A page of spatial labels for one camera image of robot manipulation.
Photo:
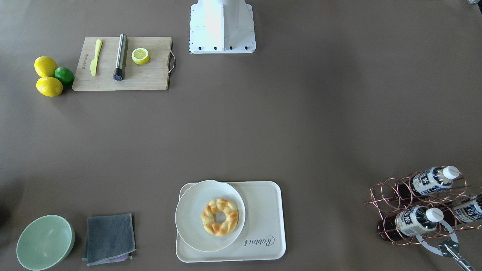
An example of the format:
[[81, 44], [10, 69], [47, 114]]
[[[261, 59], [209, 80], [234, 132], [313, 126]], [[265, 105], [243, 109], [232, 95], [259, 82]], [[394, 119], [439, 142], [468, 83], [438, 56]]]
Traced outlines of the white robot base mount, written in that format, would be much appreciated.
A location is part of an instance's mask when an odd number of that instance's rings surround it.
[[244, 0], [199, 0], [191, 5], [191, 54], [254, 53], [252, 5]]

